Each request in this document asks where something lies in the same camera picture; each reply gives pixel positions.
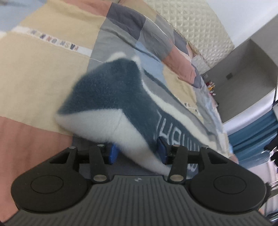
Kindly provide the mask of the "cream and blue fleece sweater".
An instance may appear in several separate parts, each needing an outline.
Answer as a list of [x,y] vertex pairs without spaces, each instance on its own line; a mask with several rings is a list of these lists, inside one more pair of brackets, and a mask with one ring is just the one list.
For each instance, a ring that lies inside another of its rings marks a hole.
[[113,54],[83,75],[56,113],[57,123],[94,142],[115,143],[122,153],[152,172],[168,175],[156,154],[156,140],[198,150],[217,150],[219,139],[159,80],[139,57]]

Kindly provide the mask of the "blue curtain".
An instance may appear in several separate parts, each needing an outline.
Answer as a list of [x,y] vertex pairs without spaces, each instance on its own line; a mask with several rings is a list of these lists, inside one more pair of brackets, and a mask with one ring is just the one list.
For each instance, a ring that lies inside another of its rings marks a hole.
[[250,169],[266,163],[271,151],[265,150],[277,135],[277,117],[273,110],[228,136],[239,164]]

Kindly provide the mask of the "small items on shelf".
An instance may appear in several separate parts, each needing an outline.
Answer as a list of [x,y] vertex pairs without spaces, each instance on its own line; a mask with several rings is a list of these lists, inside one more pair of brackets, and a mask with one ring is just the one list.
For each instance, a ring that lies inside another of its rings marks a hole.
[[209,90],[210,95],[212,96],[212,99],[214,101],[215,106],[218,107],[219,103],[215,100],[215,96],[216,96],[215,83],[212,80],[210,80],[208,74],[204,74],[203,79],[204,79],[204,82],[205,82],[205,84],[206,84],[206,86]]

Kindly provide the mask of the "patchwork plaid bed cover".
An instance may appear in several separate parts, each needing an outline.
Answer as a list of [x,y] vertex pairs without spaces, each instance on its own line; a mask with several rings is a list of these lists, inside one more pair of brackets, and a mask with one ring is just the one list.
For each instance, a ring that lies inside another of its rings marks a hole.
[[[10,190],[20,174],[67,147],[108,143],[66,130],[55,116],[76,82],[119,52],[139,57],[144,70],[216,131],[220,146],[215,151],[237,161],[192,63],[189,42],[176,31],[167,33],[154,20],[111,1],[8,1],[1,4],[2,222],[17,213]],[[114,172],[145,171],[152,172],[120,150]]]

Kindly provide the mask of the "cream quilted headboard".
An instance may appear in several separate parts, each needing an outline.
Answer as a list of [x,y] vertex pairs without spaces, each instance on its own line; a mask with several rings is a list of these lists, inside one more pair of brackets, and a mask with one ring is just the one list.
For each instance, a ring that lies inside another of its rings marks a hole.
[[189,42],[192,62],[203,74],[234,49],[234,44],[220,19],[206,1],[119,1],[158,25],[167,33],[177,32]]

